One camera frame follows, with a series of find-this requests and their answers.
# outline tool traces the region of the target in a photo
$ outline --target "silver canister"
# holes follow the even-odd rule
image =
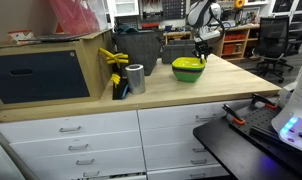
[[[131,94],[145,92],[144,69],[141,64],[132,64],[125,68]]]

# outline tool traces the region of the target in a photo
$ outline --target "green bowl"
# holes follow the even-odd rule
[[[172,66],[178,69],[186,70],[201,70],[204,69],[206,61],[202,63],[198,58],[193,57],[179,57],[173,61]]]
[[[186,72],[173,70],[173,74],[179,81],[183,82],[195,82],[202,74],[201,72]]]

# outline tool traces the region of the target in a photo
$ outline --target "black office chair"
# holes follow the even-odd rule
[[[261,57],[262,60],[262,62],[257,64],[256,70],[258,70],[258,75],[265,76],[267,73],[270,73],[279,78],[279,83],[283,82],[283,71],[277,70],[276,65],[287,51],[288,36],[289,17],[260,19],[258,42],[253,50],[253,54]]]
[[[302,31],[300,31],[296,37],[289,36],[289,47],[288,47],[287,51],[285,52],[284,57],[299,54],[299,49],[300,49],[301,45],[302,45]],[[289,67],[289,71],[291,71],[293,69],[293,66],[290,66],[286,63],[287,63],[287,60],[285,60],[285,59],[280,59],[278,62],[279,65]]]

